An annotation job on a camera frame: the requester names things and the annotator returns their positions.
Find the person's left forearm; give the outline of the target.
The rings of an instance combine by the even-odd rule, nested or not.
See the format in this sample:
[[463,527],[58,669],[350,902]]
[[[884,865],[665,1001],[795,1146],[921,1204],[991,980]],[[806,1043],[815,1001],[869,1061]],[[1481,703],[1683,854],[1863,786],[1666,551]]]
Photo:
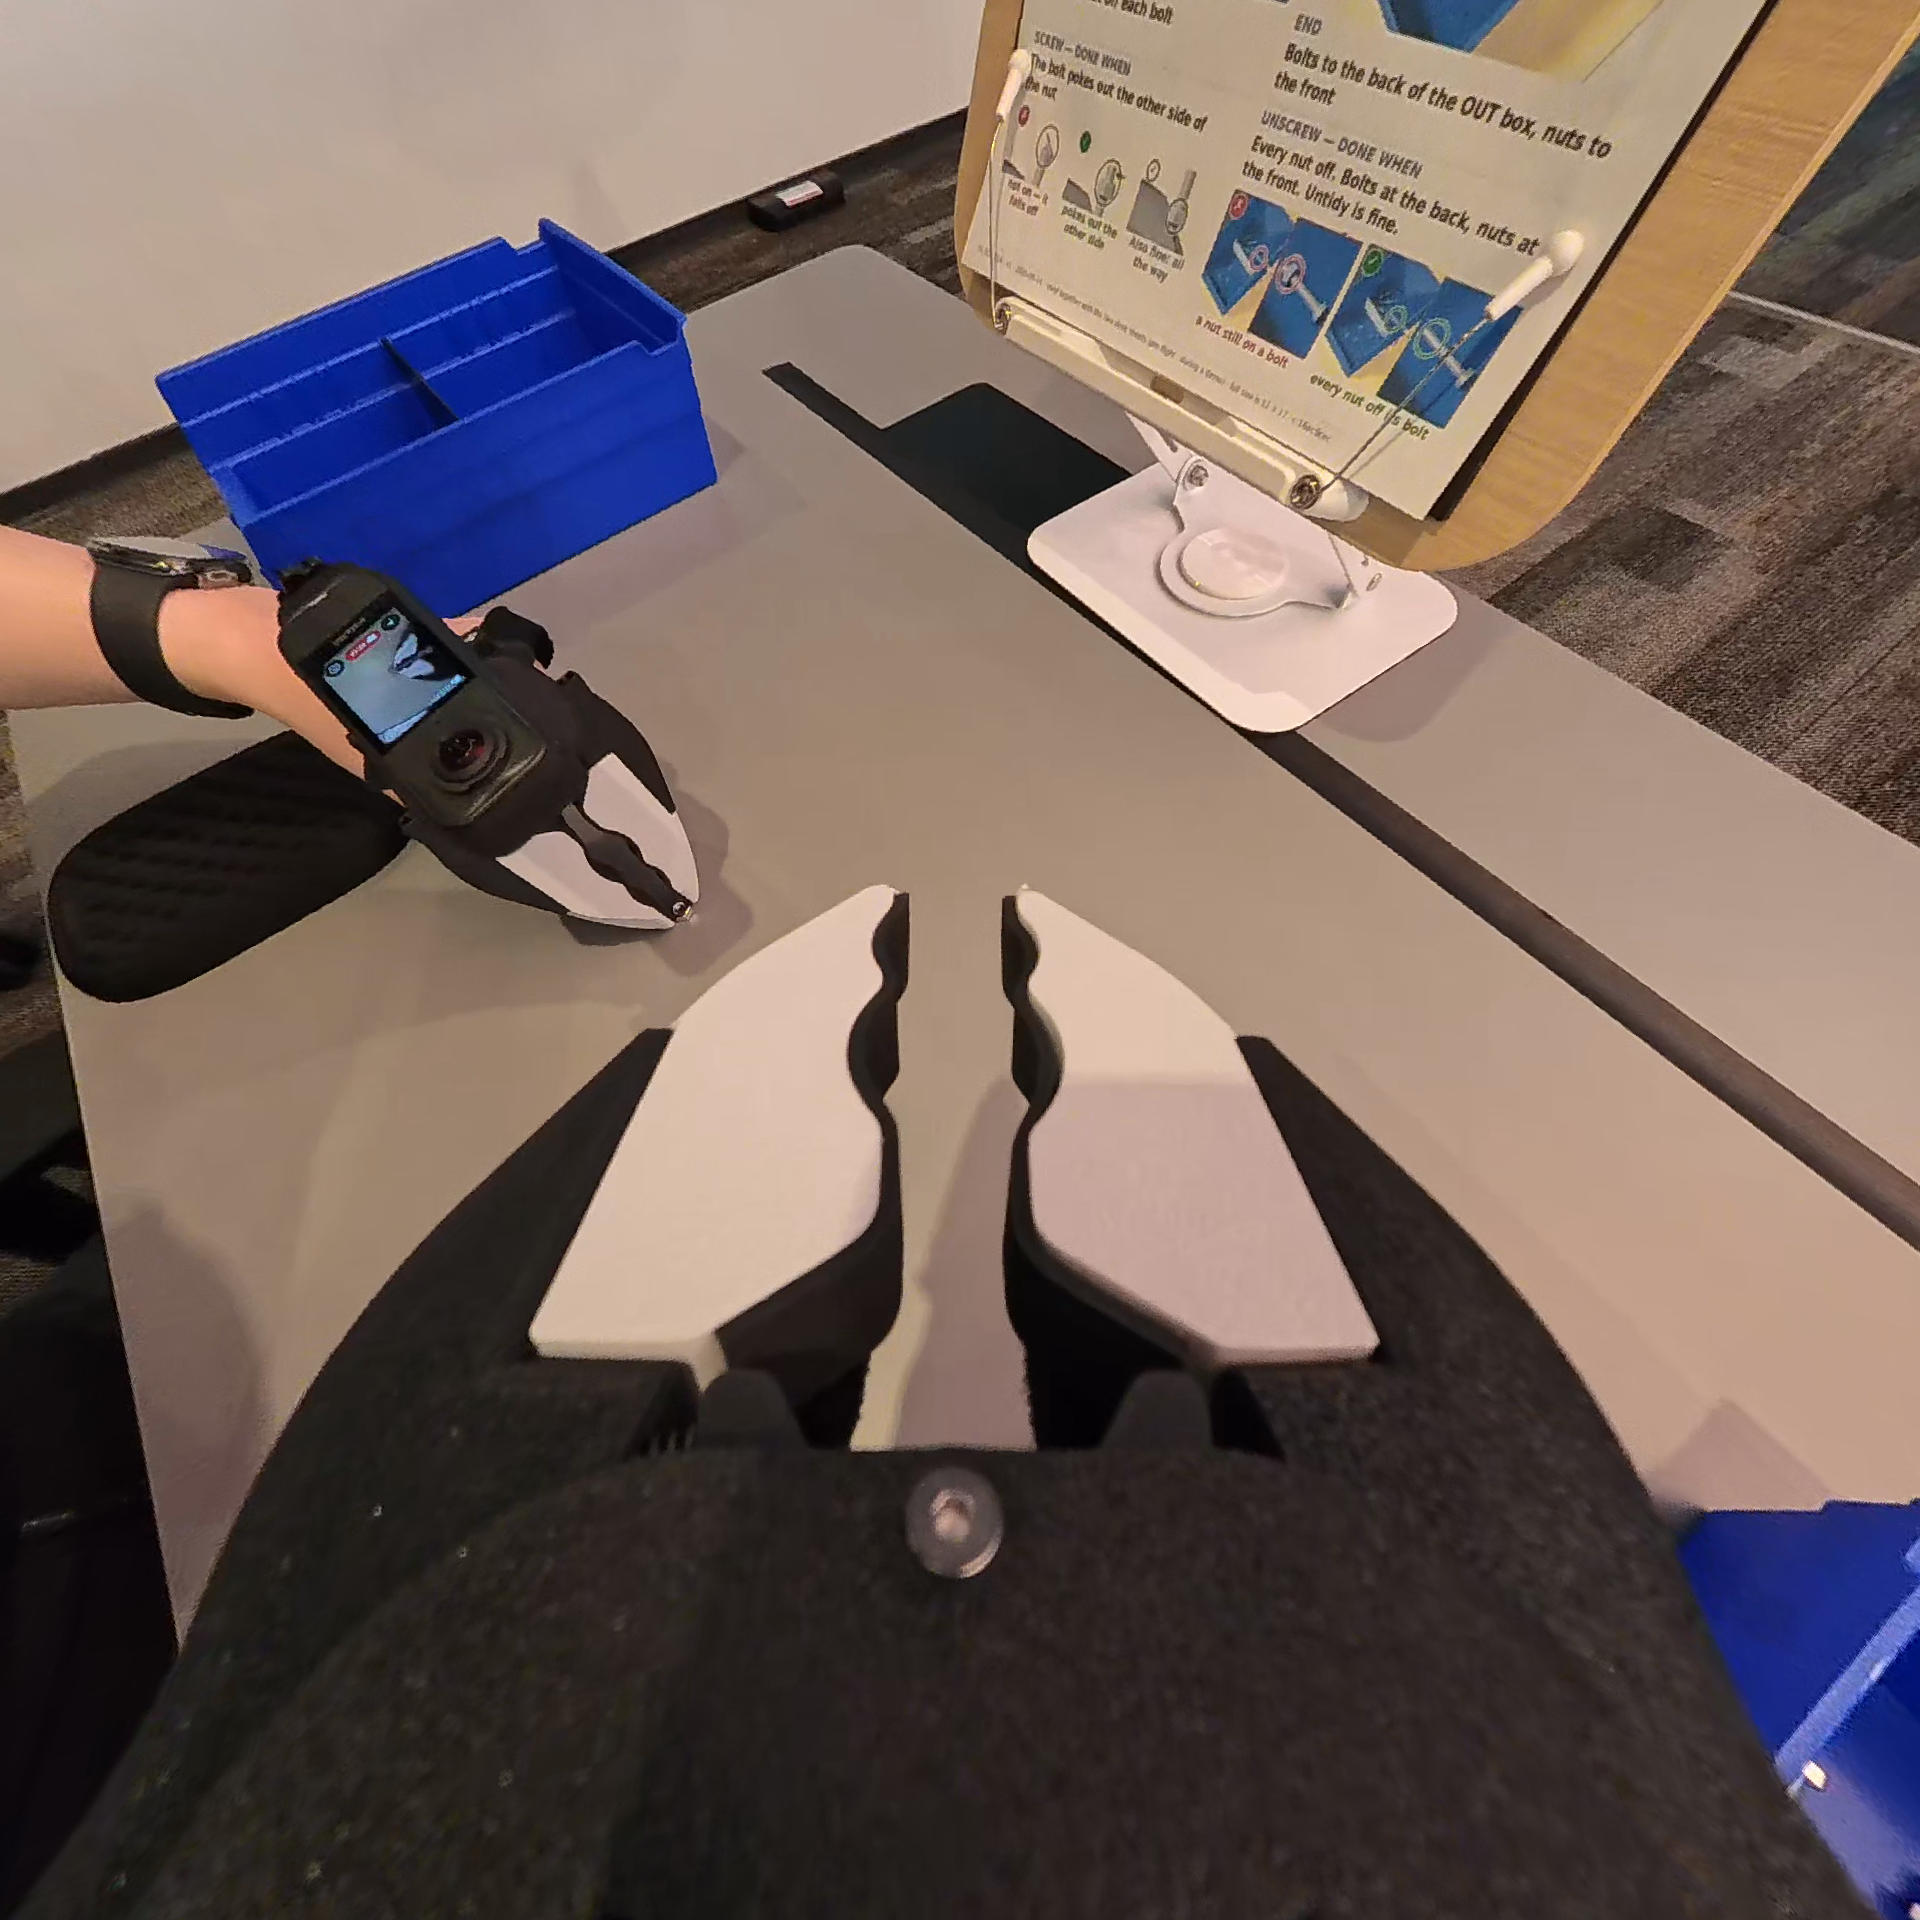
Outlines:
[[93,558],[81,545],[2,531],[2,711],[130,703],[91,628]]

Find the person's left hand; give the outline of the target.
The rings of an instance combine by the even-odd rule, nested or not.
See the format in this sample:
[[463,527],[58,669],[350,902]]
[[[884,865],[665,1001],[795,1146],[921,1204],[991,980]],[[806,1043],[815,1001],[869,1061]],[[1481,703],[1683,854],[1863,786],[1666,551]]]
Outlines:
[[281,653],[275,591],[215,591],[207,622],[210,695],[285,724],[350,778],[364,780],[365,756],[353,746],[346,724]]

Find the black wrist watch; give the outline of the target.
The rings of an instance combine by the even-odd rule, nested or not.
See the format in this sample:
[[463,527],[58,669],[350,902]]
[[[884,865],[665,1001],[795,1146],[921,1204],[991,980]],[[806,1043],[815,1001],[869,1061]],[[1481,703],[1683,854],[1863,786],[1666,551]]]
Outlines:
[[87,617],[115,677],[143,703],[196,718],[245,719],[251,709],[202,697],[164,663],[161,613],[173,591],[225,591],[259,583],[238,549],[167,537],[91,537]]

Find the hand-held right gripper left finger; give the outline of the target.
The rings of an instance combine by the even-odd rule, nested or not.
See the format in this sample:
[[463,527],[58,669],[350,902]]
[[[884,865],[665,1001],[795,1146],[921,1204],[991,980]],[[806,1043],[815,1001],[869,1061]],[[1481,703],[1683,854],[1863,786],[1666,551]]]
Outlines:
[[535,1311],[546,1359],[846,1396],[902,1299],[907,894],[874,884],[734,967],[671,1027]]

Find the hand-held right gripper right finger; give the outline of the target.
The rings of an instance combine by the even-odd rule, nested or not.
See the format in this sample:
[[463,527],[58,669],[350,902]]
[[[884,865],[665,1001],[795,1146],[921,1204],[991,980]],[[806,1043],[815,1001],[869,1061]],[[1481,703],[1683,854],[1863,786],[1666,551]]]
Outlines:
[[1023,1098],[1005,1309],[1034,1411],[1131,1380],[1374,1359],[1377,1324],[1231,1023],[1162,963],[1023,886],[1001,902]]

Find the person's black shirt torso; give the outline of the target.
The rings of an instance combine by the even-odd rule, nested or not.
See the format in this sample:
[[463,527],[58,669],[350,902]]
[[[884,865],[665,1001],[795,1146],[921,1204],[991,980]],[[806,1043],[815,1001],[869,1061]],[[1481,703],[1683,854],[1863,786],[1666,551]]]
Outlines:
[[59,1035],[2,1068],[2,1913],[59,1855],[177,1660],[127,1354]]

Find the blue plastic bin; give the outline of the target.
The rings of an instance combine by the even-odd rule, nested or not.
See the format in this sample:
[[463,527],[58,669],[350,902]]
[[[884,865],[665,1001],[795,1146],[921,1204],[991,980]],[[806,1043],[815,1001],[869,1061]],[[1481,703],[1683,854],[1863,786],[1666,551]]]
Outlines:
[[1917,1916],[1917,1502],[1713,1510],[1679,1558],[1789,1798],[1885,1918]]
[[[460,417],[426,433],[377,340]],[[157,372],[262,575],[348,562],[455,617],[716,482],[685,319],[549,219]]]

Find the printed instruction sheet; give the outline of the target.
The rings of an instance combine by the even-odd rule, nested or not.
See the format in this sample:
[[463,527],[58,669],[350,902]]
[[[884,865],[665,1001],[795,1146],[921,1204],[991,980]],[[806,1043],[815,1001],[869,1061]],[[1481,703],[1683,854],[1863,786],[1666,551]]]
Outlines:
[[1474,314],[1548,237],[1585,233],[1453,417],[1406,418],[1358,468],[1358,489],[1427,517],[1763,12],[1023,5],[1034,76],[1004,154],[999,293],[1330,465],[1383,417],[1446,282]]

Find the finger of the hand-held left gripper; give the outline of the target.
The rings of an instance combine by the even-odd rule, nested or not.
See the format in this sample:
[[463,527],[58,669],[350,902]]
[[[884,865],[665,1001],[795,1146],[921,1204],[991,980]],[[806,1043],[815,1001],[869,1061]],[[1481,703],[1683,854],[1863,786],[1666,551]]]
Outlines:
[[577,806],[577,844],[594,907],[692,907],[702,895],[684,819],[615,755],[598,759]]
[[542,831],[494,865],[577,921],[623,930],[677,925],[667,915],[635,899],[621,879],[596,870],[588,851],[566,831]]

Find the black mesh elbow pad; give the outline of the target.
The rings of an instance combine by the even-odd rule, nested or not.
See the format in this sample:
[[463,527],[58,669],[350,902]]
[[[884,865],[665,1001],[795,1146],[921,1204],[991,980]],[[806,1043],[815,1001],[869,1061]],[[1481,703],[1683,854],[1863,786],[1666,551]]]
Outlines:
[[153,998],[322,913],[407,845],[396,799],[277,734],[91,827],[54,865],[47,940],[77,993]]

